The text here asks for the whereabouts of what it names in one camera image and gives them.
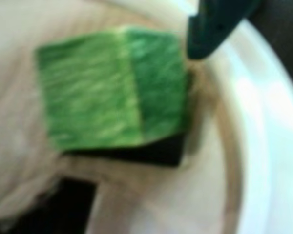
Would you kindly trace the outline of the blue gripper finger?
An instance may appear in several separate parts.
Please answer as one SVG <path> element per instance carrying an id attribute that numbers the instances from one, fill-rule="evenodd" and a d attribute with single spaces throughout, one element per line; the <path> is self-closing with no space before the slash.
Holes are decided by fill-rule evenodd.
<path id="1" fill-rule="evenodd" d="M 201 0 L 198 13 L 188 19 L 187 55 L 205 59 L 258 6 L 257 0 Z"/>

